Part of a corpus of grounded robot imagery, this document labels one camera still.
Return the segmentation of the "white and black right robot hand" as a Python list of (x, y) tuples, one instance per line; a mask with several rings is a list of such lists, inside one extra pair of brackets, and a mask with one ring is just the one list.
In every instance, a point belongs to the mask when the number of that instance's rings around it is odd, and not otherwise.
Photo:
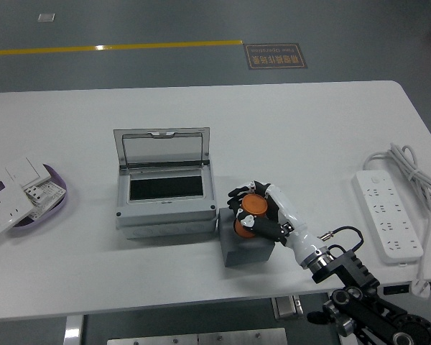
[[(242, 205), (242, 200), (252, 195), (267, 202), (265, 216), (257, 216)], [(227, 204), (244, 230), (292, 249), (303, 269), (315, 273), (333, 260), (324, 241), (308, 231), (306, 222), (279, 187), (252, 180), (233, 189), (228, 197)]]

